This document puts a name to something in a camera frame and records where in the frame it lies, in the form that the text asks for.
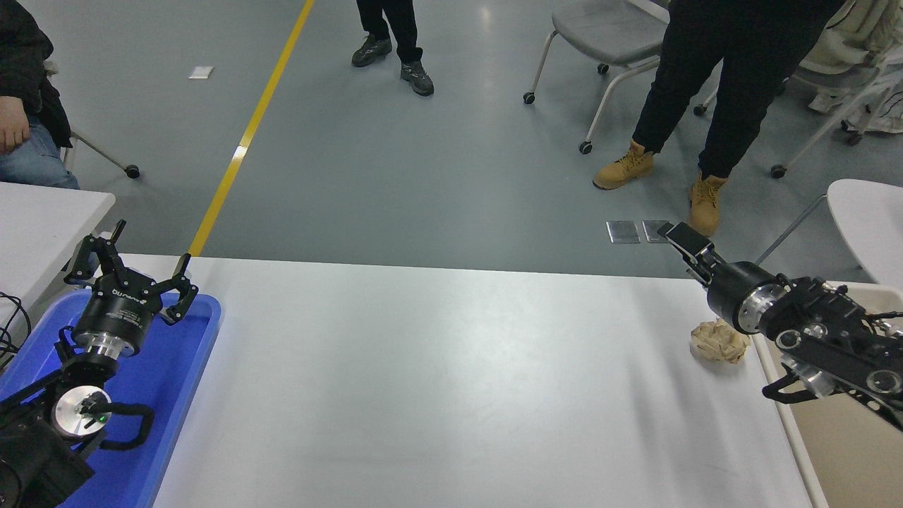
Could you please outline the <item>person's hand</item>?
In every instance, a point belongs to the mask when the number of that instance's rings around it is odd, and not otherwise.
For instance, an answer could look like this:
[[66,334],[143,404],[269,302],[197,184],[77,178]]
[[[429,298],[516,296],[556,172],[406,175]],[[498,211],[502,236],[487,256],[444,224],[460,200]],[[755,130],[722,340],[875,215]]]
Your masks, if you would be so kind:
[[19,97],[2,96],[1,105],[1,155],[7,155],[22,147],[31,138],[31,128],[25,105]]

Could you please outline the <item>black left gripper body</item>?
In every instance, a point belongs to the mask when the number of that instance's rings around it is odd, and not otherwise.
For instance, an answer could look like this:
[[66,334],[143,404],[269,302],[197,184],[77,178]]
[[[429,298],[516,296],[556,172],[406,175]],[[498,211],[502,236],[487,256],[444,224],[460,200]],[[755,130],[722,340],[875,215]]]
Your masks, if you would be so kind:
[[91,334],[123,339],[130,345],[144,344],[154,316],[162,309],[162,299],[151,292],[155,280],[139,272],[129,272],[125,284],[115,274],[96,279],[93,292],[72,330],[72,341],[85,345]]

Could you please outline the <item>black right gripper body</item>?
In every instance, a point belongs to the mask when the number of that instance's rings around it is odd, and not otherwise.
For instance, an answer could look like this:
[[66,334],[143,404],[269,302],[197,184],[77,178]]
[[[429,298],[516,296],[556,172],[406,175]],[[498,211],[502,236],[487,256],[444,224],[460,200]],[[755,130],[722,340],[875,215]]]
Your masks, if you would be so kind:
[[736,331],[759,332],[765,312],[781,297],[781,283],[773,274],[748,261],[713,266],[707,302]]

